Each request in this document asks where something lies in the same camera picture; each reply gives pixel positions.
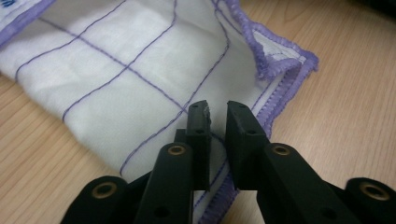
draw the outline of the table surface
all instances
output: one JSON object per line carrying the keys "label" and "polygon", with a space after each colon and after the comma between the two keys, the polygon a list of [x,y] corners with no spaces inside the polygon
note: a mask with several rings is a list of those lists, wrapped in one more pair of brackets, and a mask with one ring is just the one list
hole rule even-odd
{"label": "table surface", "polygon": [[[343,188],[366,176],[396,189],[396,20],[352,0],[250,0],[246,13],[315,52],[319,70],[276,119],[295,147]],[[60,120],[0,76],[0,223],[58,223],[91,180],[117,175]],[[222,223],[262,223],[254,191]]]}

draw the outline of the purple hem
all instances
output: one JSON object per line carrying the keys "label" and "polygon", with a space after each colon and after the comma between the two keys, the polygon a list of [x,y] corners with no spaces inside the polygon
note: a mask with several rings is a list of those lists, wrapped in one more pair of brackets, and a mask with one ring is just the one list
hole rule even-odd
{"label": "purple hem", "polygon": [[[223,1],[231,11],[233,19],[240,24],[242,34],[253,52],[258,79],[272,81],[283,72],[288,71],[256,116],[268,137],[270,137],[275,118],[283,111],[287,102],[297,93],[308,74],[318,70],[318,58],[312,52],[301,49],[288,39],[277,36],[263,25],[251,21],[239,6],[238,0]],[[277,44],[295,50],[298,54],[305,57],[305,61],[300,63],[296,59],[288,59],[279,61],[274,66],[267,61],[262,44],[255,39],[254,32],[260,33]],[[228,174],[199,219],[199,223],[220,223],[236,194],[237,191],[233,189],[231,174]]]}
{"label": "purple hem", "polygon": [[2,48],[8,40],[23,30],[25,26],[38,18],[55,0],[42,0],[33,7],[24,11],[15,18],[0,32],[0,48]]}

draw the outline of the cloth towel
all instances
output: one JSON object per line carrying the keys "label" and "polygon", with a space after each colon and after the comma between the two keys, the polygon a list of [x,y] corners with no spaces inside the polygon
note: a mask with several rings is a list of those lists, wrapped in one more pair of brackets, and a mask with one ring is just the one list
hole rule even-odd
{"label": "cloth towel", "polygon": [[211,190],[194,193],[194,223],[220,222],[237,194],[223,145],[227,102],[248,105],[271,134],[318,65],[236,0],[58,0],[41,15],[53,1],[14,2],[2,14],[1,72],[127,181],[152,169],[190,104],[208,101]]}

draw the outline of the cloth fold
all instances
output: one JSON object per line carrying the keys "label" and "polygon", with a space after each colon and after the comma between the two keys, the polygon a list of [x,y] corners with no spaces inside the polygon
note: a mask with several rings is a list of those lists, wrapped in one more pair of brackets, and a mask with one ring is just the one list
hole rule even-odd
{"label": "cloth fold", "polygon": [[237,194],[223,143],[227,102],[248,105],[270,135],[318,66],[236,0],[58,0],[15,29],[1,72],[128,181],[186,127],[188,106],[208,101],[211,191],[194,193],[194,223],[220,222]]}

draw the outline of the wood grain surface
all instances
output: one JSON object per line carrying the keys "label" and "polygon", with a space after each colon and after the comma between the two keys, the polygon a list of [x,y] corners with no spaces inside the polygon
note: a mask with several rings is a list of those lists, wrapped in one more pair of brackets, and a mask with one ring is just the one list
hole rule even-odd
{"label": "wood grain surface", "polygon": [[[348,0],[241,5],[320,58],[318,72],[276,119],[271,140],[295,147],[338,187],[366,176],[396,189],[396,20]],[[117,172],[0,76],[0,223],[58,223],[83,186],[102,175]],[[239,194],[222,223],[263,223],[255,192]]]}

